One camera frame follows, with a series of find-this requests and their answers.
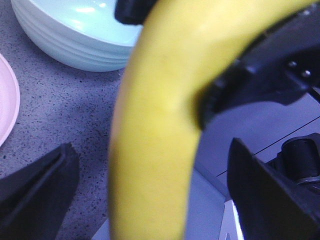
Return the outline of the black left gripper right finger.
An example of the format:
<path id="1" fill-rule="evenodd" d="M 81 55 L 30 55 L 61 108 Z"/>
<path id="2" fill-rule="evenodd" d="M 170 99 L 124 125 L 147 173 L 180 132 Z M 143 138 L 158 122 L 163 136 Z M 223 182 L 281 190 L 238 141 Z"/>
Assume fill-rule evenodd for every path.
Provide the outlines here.
<path id="1" fill-rule="evenodd" d="M 227 186 L 246 240 L 318 240 L 320 196 L 256 158 L 238 138 L 228 154 Z"/>

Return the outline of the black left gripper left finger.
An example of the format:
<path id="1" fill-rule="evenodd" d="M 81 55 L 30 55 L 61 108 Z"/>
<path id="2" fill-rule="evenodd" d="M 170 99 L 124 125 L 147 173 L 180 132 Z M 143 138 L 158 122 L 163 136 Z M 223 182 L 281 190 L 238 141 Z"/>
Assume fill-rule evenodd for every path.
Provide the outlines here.
<path id="1" fill-rule="evenodd" d="M 0 238 L 54 240 L 80 179 L 80 158 L 65 143 L 0 180 Z"/>

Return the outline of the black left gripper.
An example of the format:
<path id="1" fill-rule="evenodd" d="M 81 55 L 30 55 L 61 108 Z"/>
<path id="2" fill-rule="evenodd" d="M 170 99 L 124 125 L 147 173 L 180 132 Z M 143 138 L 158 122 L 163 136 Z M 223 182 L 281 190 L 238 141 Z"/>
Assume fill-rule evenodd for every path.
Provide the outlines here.
<path id="1" fill-rule="evenodd" d="M 119 0 L 115 18 L 144 27 L 117 127 L 202 130 L 226 110 L 289 105 L 320 85 L 317 0 Z"/>

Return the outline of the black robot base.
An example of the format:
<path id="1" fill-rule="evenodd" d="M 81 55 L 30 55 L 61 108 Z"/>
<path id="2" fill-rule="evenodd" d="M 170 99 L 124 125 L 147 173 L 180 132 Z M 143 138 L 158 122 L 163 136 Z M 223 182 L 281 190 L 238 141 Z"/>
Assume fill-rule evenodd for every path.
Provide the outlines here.
<path id="1" fill-rule="evenodd" d="M 319 133 L 288 139 L 267 164 L 296 185 L 320 194 Z"/>

